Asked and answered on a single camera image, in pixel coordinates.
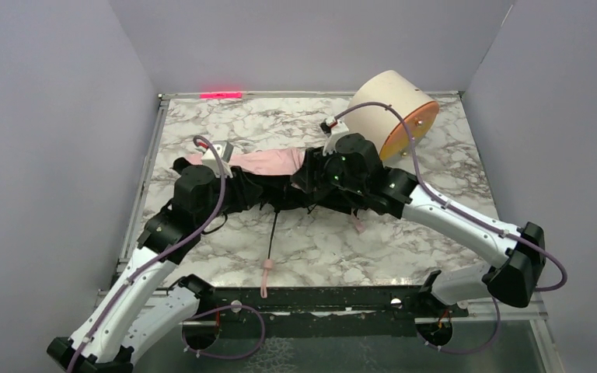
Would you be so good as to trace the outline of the pink folding umbrella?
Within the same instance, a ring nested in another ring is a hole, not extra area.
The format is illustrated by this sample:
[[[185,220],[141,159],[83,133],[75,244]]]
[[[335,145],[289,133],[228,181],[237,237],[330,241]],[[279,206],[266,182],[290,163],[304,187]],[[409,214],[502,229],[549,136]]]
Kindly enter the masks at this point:
[[[210,155],[205,152],[202,155],[192,154],[186,157],[179,157],[173,162],[172,169],[178,174],[189,165],[205,165],[211,163]],[[280,179],[289,177],[299,170],[304,162],[304,150],[300,148],[281,148],[256,151],[245,154],[234,154],[227,163],[233,168],[240,167],[244,172],[252,173],[254,176],[265,176],[268,178]],[[267,258],[263,263],[263,273],[260,285],[261,298],[267,298],[267,282],[270,271],[273,269],[271,259],[271,248],[277,224],[278,213],[275,213],[274,223],[271,229],[271,237]]]

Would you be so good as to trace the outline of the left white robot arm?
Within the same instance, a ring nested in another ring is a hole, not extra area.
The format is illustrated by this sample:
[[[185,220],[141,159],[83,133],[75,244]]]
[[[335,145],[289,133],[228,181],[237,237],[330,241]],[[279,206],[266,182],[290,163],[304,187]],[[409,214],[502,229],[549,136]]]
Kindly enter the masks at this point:
[[[69,337],[57,337],[47,354],[66,372],[131,372],[176,324],[197,314],[210,292],[199,277],[185,277],[163,304],[142,309],[159,285],[200,242],[222,214],[259,204],[273,177],[204,165],[180,169],[173,196],[145,223],[126,268],[93,314]]]

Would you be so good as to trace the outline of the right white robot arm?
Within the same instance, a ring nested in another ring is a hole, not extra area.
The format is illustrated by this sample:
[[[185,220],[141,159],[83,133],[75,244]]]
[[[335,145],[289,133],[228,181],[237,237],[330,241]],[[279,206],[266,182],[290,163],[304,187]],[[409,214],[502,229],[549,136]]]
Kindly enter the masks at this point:
[[[492,297],[525,308],[545,265],[543,229],[497,221],[419,184],[406,170],[387,167],[360,134],[340,138],[330,153],[309,148],[291,181],[329,204],[349,203],[426,226],[471,249],[481,265],[443,272],[424,282],[421,297],[441,307]]]

